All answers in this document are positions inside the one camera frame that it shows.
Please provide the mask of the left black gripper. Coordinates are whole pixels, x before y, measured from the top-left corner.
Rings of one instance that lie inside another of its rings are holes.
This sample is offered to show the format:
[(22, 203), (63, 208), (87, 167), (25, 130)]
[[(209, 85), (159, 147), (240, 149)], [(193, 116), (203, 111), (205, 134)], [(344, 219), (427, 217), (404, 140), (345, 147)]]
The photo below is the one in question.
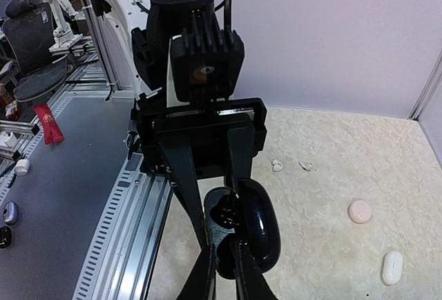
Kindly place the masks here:
[(249, 179), (252, 158), (262, 151), (267, 109), (260, 98), (211, 102), (206, 106), (165, 107), (162, 97), (134, 102), (128, 130), (128, 158), (140, 153), (140, 171), (164, 174), (188, 214), (200, 247), (208, 241), (198, 179), (226, 174), (226, 186), (241, 202), (240, 179)]

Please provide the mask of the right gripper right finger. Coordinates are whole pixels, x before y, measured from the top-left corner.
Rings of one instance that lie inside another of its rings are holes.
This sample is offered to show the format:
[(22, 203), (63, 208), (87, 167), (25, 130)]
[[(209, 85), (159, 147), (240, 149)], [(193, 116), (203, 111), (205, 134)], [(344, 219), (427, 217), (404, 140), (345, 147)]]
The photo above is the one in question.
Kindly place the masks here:
[(276, 299), (246, 243), (233, 244), (236, 299), (271, 300)]

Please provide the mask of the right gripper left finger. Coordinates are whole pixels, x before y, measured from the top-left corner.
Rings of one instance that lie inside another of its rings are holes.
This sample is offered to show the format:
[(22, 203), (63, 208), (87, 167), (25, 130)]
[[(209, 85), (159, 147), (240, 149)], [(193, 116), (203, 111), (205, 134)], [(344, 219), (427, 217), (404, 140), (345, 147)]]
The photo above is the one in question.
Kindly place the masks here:
[(215, 248), (204, 246), (177, 300), (215, 299)]

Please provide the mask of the black charging case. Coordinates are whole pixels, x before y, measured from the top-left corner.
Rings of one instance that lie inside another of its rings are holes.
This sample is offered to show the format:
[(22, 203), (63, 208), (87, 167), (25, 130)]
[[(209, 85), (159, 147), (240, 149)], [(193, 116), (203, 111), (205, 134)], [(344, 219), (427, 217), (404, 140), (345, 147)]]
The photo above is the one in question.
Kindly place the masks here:
[(262, 273), (278, 262), (281, 251), (276, 213), (266, 189), (253, 179), (239, 179), (239, 193), (216, 187), (204, 198), (204, 214), (209, 240), (215, 246), (218, 274), (235, 279), (231, 242), (244, 241)]

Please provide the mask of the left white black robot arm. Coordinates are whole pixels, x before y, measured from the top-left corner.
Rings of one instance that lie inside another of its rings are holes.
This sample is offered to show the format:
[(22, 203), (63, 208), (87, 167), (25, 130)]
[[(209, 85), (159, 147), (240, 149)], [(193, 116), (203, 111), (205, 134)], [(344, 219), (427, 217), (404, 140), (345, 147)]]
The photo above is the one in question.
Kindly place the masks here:
[(92, 0), (127, 59), (135, 108), (130, 154), (166, 175), (201, 245), (243, 242), (265, 256), (278, 240), (271, 204), (251, 177), (267, 130), (259, 98), (236, 100), (245, 45), (233, 0)]

